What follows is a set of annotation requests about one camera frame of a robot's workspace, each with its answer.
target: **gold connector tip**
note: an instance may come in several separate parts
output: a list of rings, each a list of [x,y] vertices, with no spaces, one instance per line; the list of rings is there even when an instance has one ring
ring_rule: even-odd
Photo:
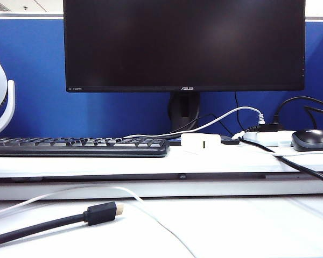
[[[123,204],[116,205],[116,216],[121,215],[123,213]]]

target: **asus logo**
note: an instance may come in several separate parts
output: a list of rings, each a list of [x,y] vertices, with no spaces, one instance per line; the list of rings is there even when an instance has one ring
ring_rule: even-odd
[[[182,87],[181,90],[193,90],[193,89],[194,89],[194,87]]]

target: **white desk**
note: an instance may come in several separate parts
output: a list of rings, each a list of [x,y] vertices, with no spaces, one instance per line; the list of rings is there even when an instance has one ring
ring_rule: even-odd
[[[292,148],[274,150],[295,152]],[[247,145],[222,145],[216,150],[193,151],[172,146],[164,158],[14,158],[0,157],[0,200],[28,199],[51,191],[84,185],[127,187],[143,197],[285,195],[323,193],[323,182],[280,163]],[[323,171],[323,154],[288,157]],[[56,183],[44,181],[68,178]],[[84,188],[51,198],[117,198],[125,192]]]
[[[78,214],[103,201],[31,204],[0,219],[0,233]],[[198,258],[323,257],[323,196],[148,200]],[[0,209],[14,202],[0,202]],[[134,201],[113,222],[69,225],[0,247],[2,257],[189,258]]]

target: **white adapter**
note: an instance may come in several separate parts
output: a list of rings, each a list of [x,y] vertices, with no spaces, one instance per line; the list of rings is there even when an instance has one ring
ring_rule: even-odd
[[[183,133],[181,145],[190,150],[206,150],[218,148],[221,145],[221,138],[218,134],[207,133]]]
[[[294,131],[247,132],[243,138],[266,147],[291,147],[293,133]]]

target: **power strip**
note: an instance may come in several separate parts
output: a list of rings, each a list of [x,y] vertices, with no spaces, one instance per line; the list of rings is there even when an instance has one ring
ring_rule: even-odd
[[[262,144],[267,147],[291,147],[292,134],[295,131],[278,132],[247,132],[244,134],[244,140]]]

